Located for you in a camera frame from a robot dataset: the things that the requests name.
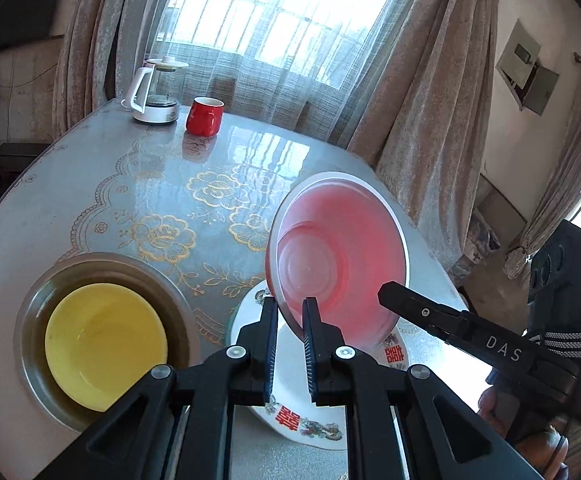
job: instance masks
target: kettle handle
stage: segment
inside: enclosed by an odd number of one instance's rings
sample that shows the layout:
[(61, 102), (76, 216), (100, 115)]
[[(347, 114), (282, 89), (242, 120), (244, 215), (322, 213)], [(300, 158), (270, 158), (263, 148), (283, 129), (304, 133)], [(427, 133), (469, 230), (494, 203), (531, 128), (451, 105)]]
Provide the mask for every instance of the kettle handle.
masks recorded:
[[(150, 80), (152, 79), (154, 67), (152, 66), (142, 66), (137, 69), (135, 76), (130, 83), (128, 92), (126, 93), (126, 106), (130, 104), (133, 110), (138, 111), (140, 114), (144, 113), (146, 108), (146, 98), (148, 97), (148, 87), (150, 86)], [(139, 87), (144, 81), (144, 77), (148, 76), (148, 82), (144, 85), (143, 92), (141, 96), (138, 96)], [(139, 97), (140, 104), (135, 102), (135, 98)]]

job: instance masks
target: table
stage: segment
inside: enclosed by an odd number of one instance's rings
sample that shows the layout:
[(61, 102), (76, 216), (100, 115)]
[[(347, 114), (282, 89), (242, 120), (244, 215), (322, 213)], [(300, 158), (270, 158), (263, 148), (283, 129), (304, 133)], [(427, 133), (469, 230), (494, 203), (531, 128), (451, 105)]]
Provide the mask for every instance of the table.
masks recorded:
[[(26, 395), (16, 375), (13, 330), (22, 300), (58, 260), (89, 251), (134, 256), (180, 288), (196, 318), (202, 355), (223, 346), (225, 323), (264, 278), (277, 206), (320, 171), (371, 183), (394, 208), (411, 264), (410, 287), (464, 309), (421, 235), (373, 171), (324, 142), (224, 115), (210, 140), (184, 135), (187, 107), (166, 126), (134, 121), (113, 101), (77, 124), (0, 202), (0, 470), (32, 478), (76, 436)], [(429, 365), (473, 408), (490, 368), (399, 321), (411, 362)], [(346, 478), (345, 452), (302, 446), (236, 411), (233, 478)]]

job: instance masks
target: electrical box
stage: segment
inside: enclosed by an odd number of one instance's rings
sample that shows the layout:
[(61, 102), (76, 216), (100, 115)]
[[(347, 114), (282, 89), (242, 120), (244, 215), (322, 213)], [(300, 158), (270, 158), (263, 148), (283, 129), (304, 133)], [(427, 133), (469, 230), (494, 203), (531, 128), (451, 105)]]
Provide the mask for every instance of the electrical box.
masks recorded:
[(528, 108), (538, 115), (553, 94), (559, 74), (541, 65), (539, 45), (517, 20), (506, 47), (497, 63), (497, 70), (512, 92), (519, 110)]

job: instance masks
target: curtain rod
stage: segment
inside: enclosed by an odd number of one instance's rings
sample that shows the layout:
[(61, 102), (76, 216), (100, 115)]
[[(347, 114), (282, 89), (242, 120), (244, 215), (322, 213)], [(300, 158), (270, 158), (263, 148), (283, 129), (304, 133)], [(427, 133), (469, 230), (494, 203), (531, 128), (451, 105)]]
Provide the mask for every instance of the curtain rod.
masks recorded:
[(576, 52), (573, 52), (573, 56), (574, 56), (575, 63), (581, 63), (581, 56), (579, 54), (577, 54)]

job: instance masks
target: curtain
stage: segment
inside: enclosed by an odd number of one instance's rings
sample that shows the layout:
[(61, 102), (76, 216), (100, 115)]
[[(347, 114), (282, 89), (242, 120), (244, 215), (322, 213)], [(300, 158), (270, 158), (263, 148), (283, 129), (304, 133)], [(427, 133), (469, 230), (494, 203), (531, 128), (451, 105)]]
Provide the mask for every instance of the curtain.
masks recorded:
[(125, 94), (143, 62), (156, 5), (157, 0), (77, 1), (55, 76), (56, 139), (109, 98)]
[(510, 279), (519, 275), (529, 254), (548, 240), (563, 218), (581, 204), (581, 78), (568, 119), (566, 138), (539, 206), (521, 232), (517, 247), (506, 256), (503, 270)]
[(490, 114), (499, 0), (415, 0), (348, 150), (416, 222), (440, 263), (461, 256)]
[(211, 96), (231, 113), (337, 142), (412, 2), (169, 0), (151, 57), (189, 63), (184, 104)]

